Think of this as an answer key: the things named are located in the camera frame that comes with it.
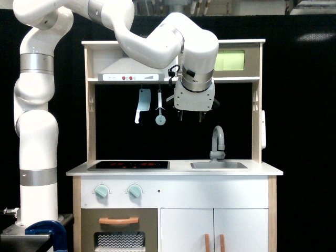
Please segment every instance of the oven door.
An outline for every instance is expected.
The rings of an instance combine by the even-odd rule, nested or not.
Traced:
[[[158,252],[158,210],[81,209],[82,252]]]

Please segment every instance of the oven handle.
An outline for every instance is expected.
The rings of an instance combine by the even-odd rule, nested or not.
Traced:
[[[108,225],[133,224],[133,223],[138,223],[138,222],[139,222],[138,217],[132,217],[129,219],[108,219],[108,218],[99,219],[100,224],[108,224]]]

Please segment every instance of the oven window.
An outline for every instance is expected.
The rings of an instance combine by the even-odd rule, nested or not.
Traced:
[[[97,232],[94,235],[95,252],[145,252],[144,232]]]

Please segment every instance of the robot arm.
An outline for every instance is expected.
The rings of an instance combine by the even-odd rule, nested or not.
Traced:
[[[57,16],[53,13],[60,6],[114,30],[121,48],[146,66],[165,68],[183,53],[182,86],[191,92],[210,87],[218,53],[217,37],[185,15],[169,14],[147,38],[142,38],[130,32],[134,18],[131,0],[14,0],[13,3],[17,19],[39,29],[55,22]]]
[[[170,14],[145,39],[130,32],[134,18],[131,0],[14,0],[13,9],[20,22],[34,27],[20,47],[21,74],[14,88],[23,225],[57,219],[58,125],[48,112],[48,101],[54,95],[54,49],[72,26],[71,11],[114,30],[121,48],[149,67],[165,68],[183,53],[175,107],[211,109],[218,40],[183,14]]]

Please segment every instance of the sink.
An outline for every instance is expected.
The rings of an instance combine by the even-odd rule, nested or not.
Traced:
[[[242,163],[238,162],[195,162],[190,164],[192,169],[247,169]]]

